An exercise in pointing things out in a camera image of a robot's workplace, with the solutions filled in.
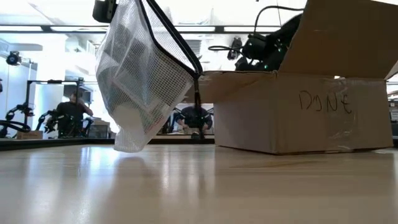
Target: camera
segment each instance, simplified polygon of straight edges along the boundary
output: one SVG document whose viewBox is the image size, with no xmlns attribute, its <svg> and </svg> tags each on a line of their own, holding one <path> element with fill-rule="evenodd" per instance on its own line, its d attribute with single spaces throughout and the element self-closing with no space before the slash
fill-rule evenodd
<svg viewBox="0 0 398 224">
<path fill-rule="evenodd" d="M 22 58 L 19 56 L 19 52 L 13 51 L 8 55 L 6 62 L 12 66 L 18 66 L 22 63 Z"/>
<path fill-rule="evenodd" d="M 263 36 L 250 34 L 248 41 L 242 47 L 243 58 L 236 62 L 237 71 L 267 71 L 278 70 L 284 60 L 294 34 L 299 28 L 302 14 L 286 22 L 279 30 Z M 252 65 L 246 59 L 257 60 Z"/>
<path fill-rule="evenodd" d="M 116 0 L 96 0 L 93 18 L 98 22 L 111 23 L 117 7 Z"/>
</svg>

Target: cardboard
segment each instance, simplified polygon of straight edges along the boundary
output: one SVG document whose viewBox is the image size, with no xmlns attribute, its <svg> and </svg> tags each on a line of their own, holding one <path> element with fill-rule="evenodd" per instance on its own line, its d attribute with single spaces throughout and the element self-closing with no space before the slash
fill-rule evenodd
<svg viewBox="0 0 398 224">
<path fill-rule="evenodd" d="M 20 140 L 36 140 L 43 139 L 43 131 L 30 131 L 28 133 L 17 132 L 17 139 Z"/>
<path fill-rule="evenodd" d="M 111 123 L 103 121 L 101 118 L 95 118 L 88 132 L 89 138 L 108 138 L 111 132 Z"/>
<path fill-rule="evenodd" d="M 278 72 L 205 72 L 216 144 L 273 154 L 391 147 L 384 79 L 398 61 L 396 14 L 370 0 L 308 0 Z"/>
</svg>

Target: mesh net bag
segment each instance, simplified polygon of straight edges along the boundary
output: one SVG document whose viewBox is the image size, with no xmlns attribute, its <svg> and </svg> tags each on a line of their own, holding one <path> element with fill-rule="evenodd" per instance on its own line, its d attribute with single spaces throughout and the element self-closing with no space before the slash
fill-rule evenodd
<svg viewBox="0 0 398 224">
<path fill-rule="evenodd" d="M 144 148 L 193 85 L 192 68 L 146 0 L 120 0 L 96 65 L 105 107 L 120 127 L 115 150 Z"/>
</svg>

